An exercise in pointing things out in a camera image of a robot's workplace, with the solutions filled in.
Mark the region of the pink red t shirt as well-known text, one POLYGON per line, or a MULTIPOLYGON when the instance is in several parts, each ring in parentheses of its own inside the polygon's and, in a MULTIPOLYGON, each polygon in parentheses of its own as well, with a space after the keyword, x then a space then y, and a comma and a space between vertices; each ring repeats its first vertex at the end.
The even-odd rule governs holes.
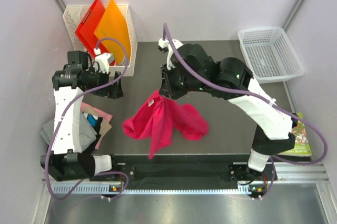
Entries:
POLYGON ((152 159, 172 144, 174 130, 189 141, 198 141, 209 133, 209 125, 192 105, 179 105, 156 90, 136 114, 123 122, 123 130, 135 140, 150 137, 148 159, 152 159))

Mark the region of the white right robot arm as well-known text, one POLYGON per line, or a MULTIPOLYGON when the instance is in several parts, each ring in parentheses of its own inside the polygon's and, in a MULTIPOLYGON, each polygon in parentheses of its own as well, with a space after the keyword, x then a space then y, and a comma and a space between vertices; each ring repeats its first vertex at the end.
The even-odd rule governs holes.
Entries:
POLYGON ((177 100, 192 91, 203 92, 227 100, 243 110, 257 124, 245 171, 249 178, 259 179, 264 175, 266 163, 271 156, 294 147, 292 129, 298 121, 274 108, 273 99, 241 60, 227 57, 215 62, 199 44, 182 44, 174 40, 173 45, 185 63, 198 75, 235 92, 221 91, 201 82, 180 63, 172 45, 167 40, 160 39, 158 48, 167 53, 166 64, 161 66, 160 95, 177 100))

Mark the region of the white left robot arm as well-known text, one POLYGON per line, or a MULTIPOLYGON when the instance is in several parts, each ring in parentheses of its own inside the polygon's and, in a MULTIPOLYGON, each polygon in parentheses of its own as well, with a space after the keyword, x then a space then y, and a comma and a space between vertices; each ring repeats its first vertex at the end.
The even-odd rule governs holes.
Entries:
POLYGON ((86 152, 84 138, 80 136, 81 104, 85 91, 94 95, 117 99, 123 97, 120 72, 115 72, 115 83, 109 85, 110 53, 96 50, 96 57, 89 53, 67 53, 68 63, 52 77, 56 102, 54 118, 55 138, 50 143, 50 154, 41 156, 41 166, 56 181, 92 178, 101 174, 108 180, 119 175, 111 155, 94 156, 86 152))

